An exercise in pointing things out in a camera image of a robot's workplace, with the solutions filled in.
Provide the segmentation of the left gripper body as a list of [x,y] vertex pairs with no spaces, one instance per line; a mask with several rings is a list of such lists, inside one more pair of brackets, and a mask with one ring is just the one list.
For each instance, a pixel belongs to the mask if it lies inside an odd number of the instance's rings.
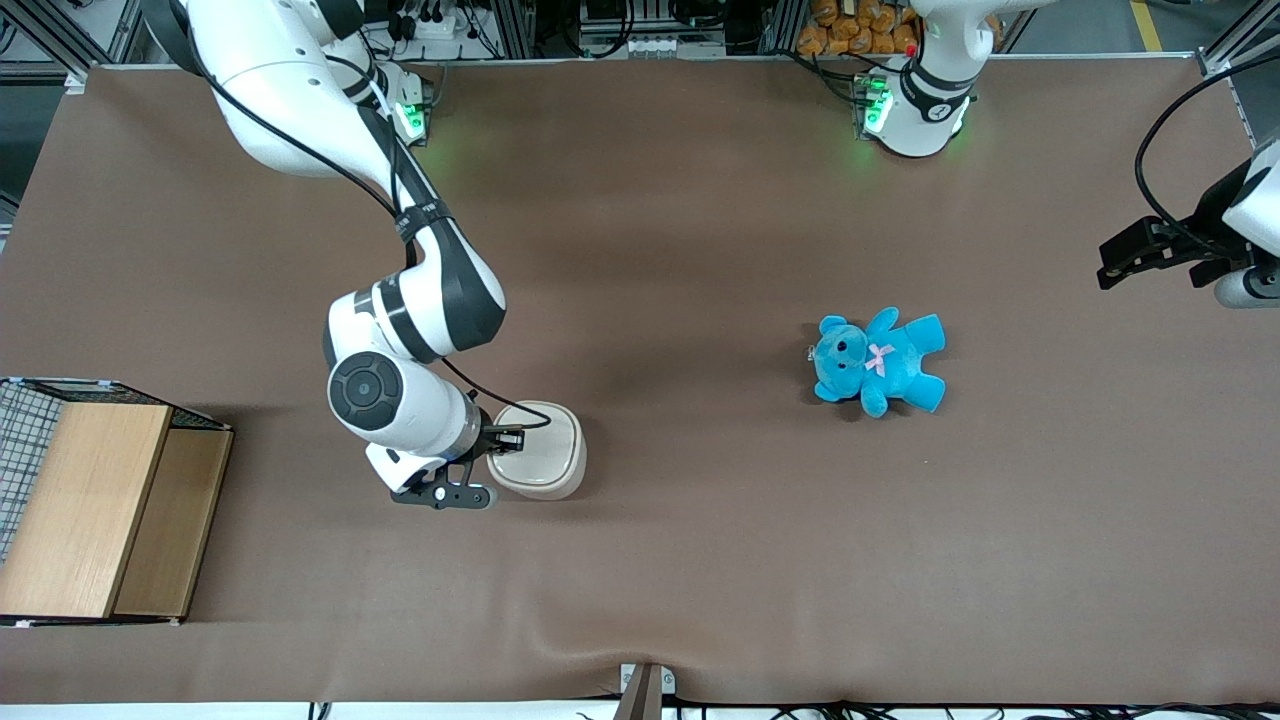
[[1199,258],[1235,264],[1276,264],[1279,256],[1279,141],[1265,140],[1252,158],[1210,186],[1196,206]]

